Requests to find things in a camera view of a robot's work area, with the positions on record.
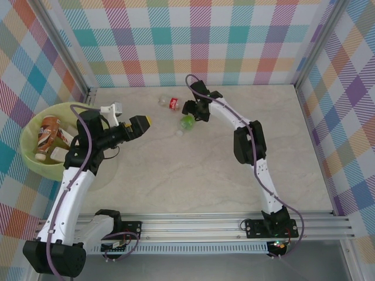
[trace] marble surface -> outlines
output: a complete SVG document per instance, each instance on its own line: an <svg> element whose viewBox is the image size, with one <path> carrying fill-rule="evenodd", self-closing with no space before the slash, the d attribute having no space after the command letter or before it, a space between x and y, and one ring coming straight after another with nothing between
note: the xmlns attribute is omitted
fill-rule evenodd
<svg viewBox="0 0 375 281"><path fill-rule="evenodd" d="M328 193L291 85L210 86L248 119L262 123L268 167L279 196L299 210L331 210ZM214 116L176 136L180 112L158 105L161 94L192 100L186 87L101 88L95 106L122 103L120 121L149 115L152 126L123 143L108 185L89 190L81 213L260 211L259 185L233 154L233 130Z"/></svg>

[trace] orange can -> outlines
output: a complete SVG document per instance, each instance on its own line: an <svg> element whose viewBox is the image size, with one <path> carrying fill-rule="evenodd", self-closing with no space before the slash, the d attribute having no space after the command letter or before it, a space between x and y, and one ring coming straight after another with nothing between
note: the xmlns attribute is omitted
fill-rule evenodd
<svg viewBox="0 0 375 281"><path fill-rule="evenodd" d="M40 126L37 136L35 159L45 161L48 149L51 147L59 131L60 120L54 115L46 115Z"/></svg>

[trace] black mounting bracket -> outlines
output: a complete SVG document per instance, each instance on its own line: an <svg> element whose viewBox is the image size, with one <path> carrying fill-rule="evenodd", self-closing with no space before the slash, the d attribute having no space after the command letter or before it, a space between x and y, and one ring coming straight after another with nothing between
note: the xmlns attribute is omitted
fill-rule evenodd
<svg viewBox="0 0 375 281"><path fill-rule="evenodd" d="M263 134L262 125L258 120L250 122L249 126L253 133L257 160L265 159L267 146ZM241 164L254 165L253 146L251 144L250 133L246 126L237 128L234 131L234 155Z"/></svg>
<svg viewBox="0 0 375 281"><path fill-rule="evenodd" d="M121 231L122 221L121 221L121 214L119 211L100 209L99 211L95 213L95 215L107 215L113 218L113 230L109 234L118 233Z"/></svg>
<svg viewBox="0 0 375 281"><path fill-rule="evenodd" d="M218 91L210 92L204 82L202 80L196 81L193 84L190 85L191 88L198 92L201 95L211 97L211 98L222 98L223 95L221 95ZM193 92L195 101L187 101L185 102L182 114L192 114L195 118L195 121L205 121L208 122L210 119L210 110L209 110L209 104L212 102L212 100L208 98L202 98L195 94Z"/></svg>
<svg viewBox="0 0 375 281"><path fill-rule="evenodd" d="M142 222L141 221L121 221L121 225L118 231L114 231L113 233L118 232L134 232L141 238L142 232ZM136 240L135 237L132 235L119 235L111 238L103 239L105 240L119 240L119 246L114 247L113 243L102 243L100 247L101 252L107 251L107 257L110 259L118 259L122 254L116 254L117 252L124 252L127 248L126 241Z"/></svg>
<svg viewBox="0 0 375 281"><path fill-rule="evenodd" d="M264 220L245 220L244 222L246 230L246 238L289 238L288 230L290 231L291 238L297 238L299 236L297 224L295 220L290 219L284 226L285 228L270 235L267 227L264 224Z"/></svg>

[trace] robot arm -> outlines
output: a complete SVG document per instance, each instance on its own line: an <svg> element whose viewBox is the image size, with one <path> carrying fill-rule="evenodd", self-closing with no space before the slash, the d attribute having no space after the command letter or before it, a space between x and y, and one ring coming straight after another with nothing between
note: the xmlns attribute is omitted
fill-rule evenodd
<svg viewBox="0 0 375 281"><path fill-rule="evenodd" d="M217 98L217 100L221 101L221 103L229 105L224 98ZM209 111L213 116L232 127L235 130L235 135L238 135L236 134L237 128L244 127L244 124L240 120L238 120L238 118L234 117L231 112L229 112L224 106L222 106L219 103L211 102L209 104ZM242 120L245 120L248 124L251 123L251 121L247 118L242 117ZM241 145L239 144L238 137L237 142L235 142L235 145L237 146L236 148L234 148L235 151L239 150ZM272 193L274 193L277 196L276 188L274 186L274 183L272 182L270 173L268 171L267 160L265 158L261 158L257 160L256 165L258 165L257 173L261 181ZM251 169L252 173L254 173L254 165L247 164L247 166L249 167L249 169ZM281 210L282 204L278 202L274 197L271 197L270 194L267 191L265 191L261 186L259 186L259 188L260 193L262 195L262 210L267 214L276 213L277 211Z"/></svg>
<svg viewBox="0 0 375 281"><path fill-rule="evenodd" d="M121 218L120 223L118 222L119 213L118 215L109 214L106 210L98 212L94 219L78 233L74 230L87 190L104 160L104 151L140 137L151 125L147 116L134 116L130 118L131 124L118 122L116 116L121 111L119 104L115 103L110 107L102 107L100 112L88 110L80 113L80 117L88 127L92 143L88 162L72 187L68 189L68 184L83 165L88 151L89 136L83 125L77 121L79 134L73 139L65 157L66 169L63 172L62 184L51 213L37 239L26 241L23 247L23 254L38 273L52 273L46 258L49 236L51 237L51 257L56 270L62 276L76 277L82 271L86 261L86 249L90 249L93 242L100 241L107 234L113 231L119 232L117 231L121 223ZM101 113L106 113L108 119L103 118ZM109 128L104 129L102 121L107 123ZM55 213L57 217L50 230Z"/></svg>
<svg viewBox="0 0 375 281"><path fill-rule="evenodd" d="M228 110L229 104L223 96L217 91L210 92L202 80L193 83L190 87L193 90L195 101L187 101L182 113L192 114L196 121L205 122L209 121L210 115L214 115L234 129L233 145L236 159L241 164L247 165L252 173L254 173L254 165L257 165L258 178L272 194L259 185L264 226L270 236L278 236L285 231L285 226L289 225L292 220L287 208L274 198L274 196L278 197L278 195L267 167L267 146L261 124L259 121L251 121L242 117L232 108ZM253 151L250 133L243 122L247 123L252 130L256 151ZM256 154L256 163L254 163L254 153Z"/></svg>

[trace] plaid backdrop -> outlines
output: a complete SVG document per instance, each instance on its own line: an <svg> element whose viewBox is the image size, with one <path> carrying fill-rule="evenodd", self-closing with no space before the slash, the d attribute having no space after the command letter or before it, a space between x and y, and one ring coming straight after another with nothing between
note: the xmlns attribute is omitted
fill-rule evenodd
<svg viewBox="0 0 375 281"><path fill-rule="evenodd" d="M329 191L375 275L375 1L352 0L299 96Z"/></svg>
<svg viewBox="0 0 375 281"><path fill-rule="evenodd" d="M35 114L82 93L26 0L0 0L0 280L20 280L22 247L49 213L59 183L28 170L22 128Z"/></svg>
<svg viewBox="0 0 375 281"><path fill-rule="evenodd" d="M90 84L59 13L43 1ZM59 0L100 87L185 85L188 73L208 84L289 84L335 0L316 18L328 2Z"/></svg>

